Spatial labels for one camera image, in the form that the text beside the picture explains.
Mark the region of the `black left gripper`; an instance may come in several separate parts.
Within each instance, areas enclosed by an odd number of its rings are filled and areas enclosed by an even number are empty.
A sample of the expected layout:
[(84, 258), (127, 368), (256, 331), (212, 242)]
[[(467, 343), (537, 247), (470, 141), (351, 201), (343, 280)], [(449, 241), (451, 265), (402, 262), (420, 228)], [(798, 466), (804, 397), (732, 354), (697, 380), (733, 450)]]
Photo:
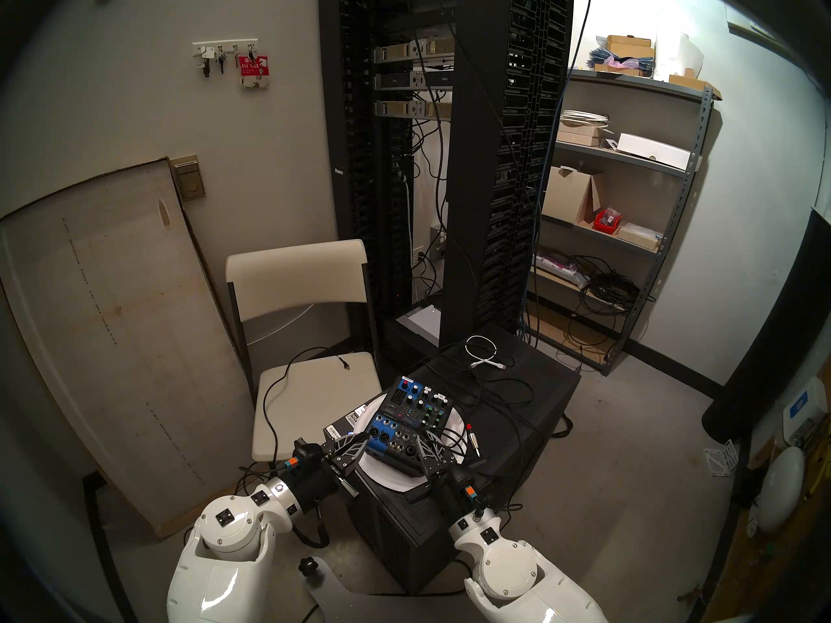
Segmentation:
[(300, 503), (320, 503), (333, 494), (353, 500), (359, 493), (348, 477), (358, 466), (370, 440), (367, 432), (328, 439), (321, 445), (296, 439), (293, 456), (285, 462), (284, 481)]

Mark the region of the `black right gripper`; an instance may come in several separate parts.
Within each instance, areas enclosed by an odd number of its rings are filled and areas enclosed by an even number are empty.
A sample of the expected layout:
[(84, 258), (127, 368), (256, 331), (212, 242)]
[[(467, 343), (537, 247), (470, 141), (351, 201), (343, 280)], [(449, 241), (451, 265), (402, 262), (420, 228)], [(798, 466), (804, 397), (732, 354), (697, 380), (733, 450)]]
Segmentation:
[(482, 502), (472, 477), (462, 468), (448, 469), (456, 462), (452, 450), (429, 435), (419, 434), (415, 440), (426, 481), (408, 490), (408, 503), (431, 498), (446, 522), (457, 522), (462, 518), (481, 520)]

